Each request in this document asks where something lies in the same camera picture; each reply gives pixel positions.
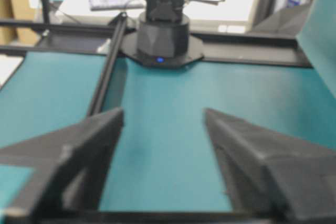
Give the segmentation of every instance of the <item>teal mat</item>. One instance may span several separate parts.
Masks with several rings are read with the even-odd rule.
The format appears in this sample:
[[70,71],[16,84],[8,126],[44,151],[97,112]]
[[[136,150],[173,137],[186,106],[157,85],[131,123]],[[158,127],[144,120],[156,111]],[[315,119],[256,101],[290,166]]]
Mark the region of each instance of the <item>teal mat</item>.
[[199,62],[167,71],[118,59],[124,65],[125,127],[101,210],[230,211],[206,107],[336,148],[336,100],[313,69]]
[[104,59],[29,52],[0,90],[0,147],[84,119]]
[[24,186],[31,176],[33,169],[0,165],[0,224],[3,223],[6,207],[11,204],[16,193]]
[[314,0],[308,21],[298,39],[310,62],[336,97],[335,15],[335,0]]

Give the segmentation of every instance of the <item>blue led light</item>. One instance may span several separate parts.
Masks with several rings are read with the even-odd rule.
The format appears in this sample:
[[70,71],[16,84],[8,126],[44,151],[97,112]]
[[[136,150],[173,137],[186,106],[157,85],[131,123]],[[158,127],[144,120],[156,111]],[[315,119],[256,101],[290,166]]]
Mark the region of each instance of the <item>blue led light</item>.
[[163,59],[162,57],[158,57],[158,58],[156,59],[156,61],[157,61],[158,63],[163,63],[163,62],[164,62],[164,59]]

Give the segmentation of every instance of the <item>black cable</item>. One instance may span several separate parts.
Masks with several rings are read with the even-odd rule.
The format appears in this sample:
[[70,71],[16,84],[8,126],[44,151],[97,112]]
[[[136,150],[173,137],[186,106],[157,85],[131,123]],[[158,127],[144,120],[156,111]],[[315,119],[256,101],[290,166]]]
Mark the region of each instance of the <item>black cable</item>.
[[81,22],[80,22],[79,20],[75,19],[74,17],[70,16],[69,14],[66,14],[65,12],[62,12],[62,11],[59,9],[59,7],[57,7],[57,6],[54,5],[53,3],[49,3],[49,4],[51,5],[52,8],[55,9],[55,11],[59,11],[59,12],[61,12],[64,16],[70,18],[72,21],[74,21],[74,22],[76,22],[76,23],[78,23],[78,24],[81,24]]

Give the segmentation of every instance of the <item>desk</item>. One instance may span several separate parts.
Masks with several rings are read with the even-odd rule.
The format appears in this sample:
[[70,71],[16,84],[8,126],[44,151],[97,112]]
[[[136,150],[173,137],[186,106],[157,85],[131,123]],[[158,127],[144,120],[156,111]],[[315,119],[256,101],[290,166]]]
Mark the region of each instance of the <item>desk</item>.
[[[219,6],[191,2],[184,13],[191,19],[191,29],[242,33],[253,25],[260,0],[227,0]],[[65,0],[60,10],[83,23],[106,24],[119,11],[92,12],[89,0]],[[129,10],[128,15],[138,18],[144,10]],[[63,22],[73,22],[61,12],[56,14]]]
[[[0,147],[83,119],[103,59],[28,53],[0,91]],[[336,148],[336,100],[313,69],[196,62],[158,70],[119,58],[116,71],[127,73],[125,127],[101,210],[231,211],[206,107]],[[111,82],[105,110],[117,89]]]

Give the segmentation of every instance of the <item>white table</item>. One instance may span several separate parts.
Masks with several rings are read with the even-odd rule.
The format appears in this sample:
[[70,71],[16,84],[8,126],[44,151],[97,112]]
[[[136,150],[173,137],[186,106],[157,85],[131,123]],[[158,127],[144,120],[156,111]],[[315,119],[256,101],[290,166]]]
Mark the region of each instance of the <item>white table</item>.
[[[259,0],[226,0],[218,6],[191,2],[184,13],[191,19],[191,30],[243,33],[248,30],[256,15]],[[92,12],[89,0],[65,0],[60,10],[82,23],[107,24],[119,14],[119,10]],[[128,10],[128,15],[137,18],[143,9]],[[56,16],[63,22],[73,22],[63,13]]]
[[0,89],[20,66],[23,57],[0,55]]

